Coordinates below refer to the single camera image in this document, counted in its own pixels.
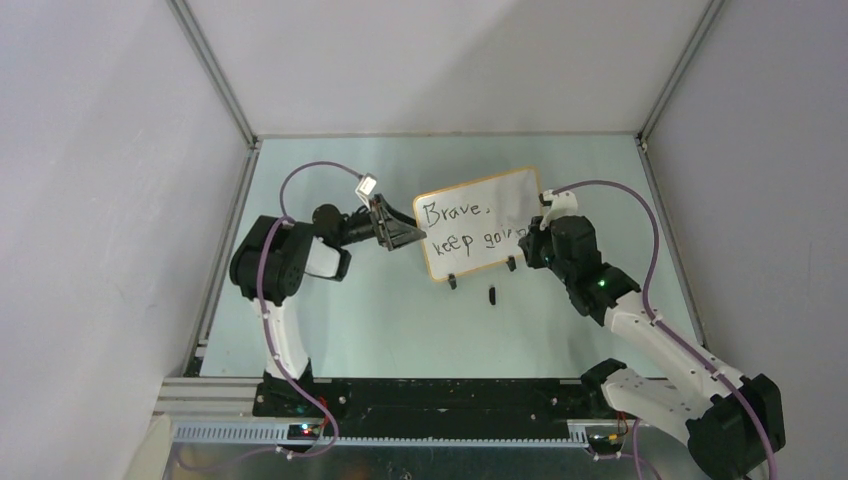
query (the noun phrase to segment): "whiteboard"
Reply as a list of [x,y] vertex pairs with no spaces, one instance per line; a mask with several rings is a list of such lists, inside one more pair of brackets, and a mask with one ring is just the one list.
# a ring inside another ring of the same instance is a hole
[[534,167],[419,195],[412,201],[430,278],[440,282],[520,257],[518,239],[540,215],[539,172]]

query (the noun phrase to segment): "aluminum frame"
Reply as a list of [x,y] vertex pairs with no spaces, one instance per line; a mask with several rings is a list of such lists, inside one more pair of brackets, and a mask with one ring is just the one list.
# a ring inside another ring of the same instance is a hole
[[[648,179],[648,184],[654,196],[654,202],[657,212],[660,217],[660,222],[665,231],[665,238],[668,245],[671,247],[672,259],[674,268],[681,282],[681,287],[684,289],[684,298],[687,308],[692,316],[695,324],[696,335],[701,343],[706,342],[706,334],[704,326],[698,316],[695,302],[692,299],[691,288],[689,281],[685,275],[685,270],[680,259],[680,253],[677,249],[673,229],[668,219],[667,211],[662,202],[661,190],[657,184],[657,180],[651,168],[650,159],[647,154],[647,140],[653,133],[653,130],[662,116],[663,111],[680,83],[681,78],[692,64],[692,60],[700,50],[704,38],[711,30],[712,25],[718,18],[724,7],[726,0],[710,0],[704,10],[697,27],[693,31],[686,48],[681,53],[680,58],[675,64],[674,69],[669,75],[668,80],[663,85],[662,91],[651,108],[648,117],[645,120],[639,133],[636,134],[635,141],[639,148],[640,157],[642,159],[645,175]],[[168,0],[175,18],[183,29],[186,39],[195,51],[198,61],[201,63],[204,71],[209,75],[210,82],[213,84],[216,92],[228,110],[230,116],[236,124],[242,138],[249,148],[248,155],[245,161],[244,170],[241,173],[239,186],[235,192],[232,209],[227,221],[227,227],[222,234],[217,251],[217,262],[213,273],[208,280],[207,296],[197,320],[197,328],[192,336],[189,352],[183,364],[183,370],[192,359],[203,356],[206,340],[208,339],[209,330],[211,328],[212,319],[214,317],[218,295],[226,280],[227,263],[232,249],[234,247],[235,234],[238,225],[241,221],[244,202],[247,198],[247,193],[253,172],[256,168],[258,155],[261,150],[261,139],[257,137],[250,123],[242,110],[236,95],[226,79],[223,70],[215,58],[212,48],[203,34],[202,28],[199,25],[196,17],[191,11],[188,0]],[[536,133],[553,133],[553,132],[527,132],[528,134]],[[278,135],[265,135],[262,138],[275,138]],[[154,408],[154,416],[168,414],[175,419],[177,425],[180,422],[185,424],[194,424],[195,426],[203,422],[212,422],[219,424],[221,422],[244,422],[256,424],[257,419],[251,415],[253,400],[256,391],[256,386],[261,382],[259,378],[166,378],[163,381],[162,388]],[[301,423],[304,419],[272,419],[275,424]],[[262,419],[262,422],[267,422],[268,419]],[[569,420],[569,428],[574,431],[581,431],[586,427],[601,427],[606,428],[612,426],[612,422],[608,420]],[[215,441],[232,441],[232,439],[220,438]],[[534,445],[537,442],[524,443]]]

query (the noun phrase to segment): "robotic arm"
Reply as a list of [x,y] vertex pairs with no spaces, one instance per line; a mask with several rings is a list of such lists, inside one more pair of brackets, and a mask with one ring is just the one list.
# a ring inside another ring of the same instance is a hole
[[[724,376],[751,404],[774,451],[785,445],[780,391],[765,375],[748,379],[700,345],[685,339],[646,312],[639,285],[618,268],[604,263],[595,229],[576,216],[572,192],[540,196],[549,208],[531,220],[519,240],[527,265],[547,268],[565,285],[574,308],[646,354],[676,389],[642,378],[622,362],[609,359],[581,377],[598,410],[613,409],[644,419],[689,448],[698,466],[713,479],[732,479],[766,459],[752,420]],[[699,361],[708,359],[705,365]]]
[[[341,281],[347,275],[350,253],[343,246],[376,238],[377,243],[392,251],[425,237],[415,220],[393,209],[382,195],[368,200],[350,215],[325,204],[312,214],[312,223],[296,222],[291,228],[278,229],[271,241],[265,263],[263,293],[269,315],[271,342],[279,352],[280,363],[290,377],[299,379],[309,364],[309,356],[300,338],[296,308],[292,297],[300,288],[304,275]],[[257,271],[262,247],[277,219],[261,216],[236,250],[230,263],[230,279],[252,301],[262,318],[257,295]],[[267,352],[265,370],[272,377],[284,379],[275,359]]]
[[[663,321],[661,313],[646,312],[639,285],[602,261],[594,227],[588,219],[576,215],[573,193],[548,191],[540,200],[549,207],[548,212],[534,217],[528,234],[519,241],[527,265],[551,270],[581,315],[591,317],[648,355],[676,387],[645,379],[622,362],[608,359],[581,377],[593,411],[598,415],[623,411],[644,419],[686,444],[711,478],[738,478],[762,463],[766,454],[742,405],[719,381],[723,375],[755,410],[772,449],[782,448],[785,436],[777,386],[765,375],[748,379],[682,337]],[[314,211],[311,224],[296,222],[290,228],[278,229],[271,239],[261,288],[273,351],[279,358],[268,353],[266,375],[285,378],[278,365],[295,380],[308,373],[309,357],[290,298],[304,274],[340,281],[350,264],[350,254],[342,247],[376,238],[379,245],[391,251],[425,237],[412,218],[394,210],[382,195],[367,201],[367,207],[350,215],[341,214],[332,205],[322,205]],[[276,221],[259,217],[230,266],[231,280],[251,300],[260,317],[263,309],[257,298],[257,272],[262,247]],[[698,356],[709,359],[714,368],[699,362]]]

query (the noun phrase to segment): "white wall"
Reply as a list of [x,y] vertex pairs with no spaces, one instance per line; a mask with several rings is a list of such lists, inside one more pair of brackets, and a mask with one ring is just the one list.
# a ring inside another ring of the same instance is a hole
[[0,477],[119,478],[245,147],[163,0],[0,4]]
[[198,0],[260,134],[635,132],[707,0]]
[[781,478],[844,478],[848,2],[729,2],[649,155],[713,348],[781,388]]

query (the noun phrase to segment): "gray wall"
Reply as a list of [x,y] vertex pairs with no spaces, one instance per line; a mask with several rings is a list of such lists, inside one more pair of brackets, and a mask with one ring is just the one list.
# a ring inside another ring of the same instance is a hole
[[844,478],[848,2],[730,2],[649,155],[713,349],[781,388],[781,477]]
[[0,478],[120,478],[246,149],[163,0],[0,2]]

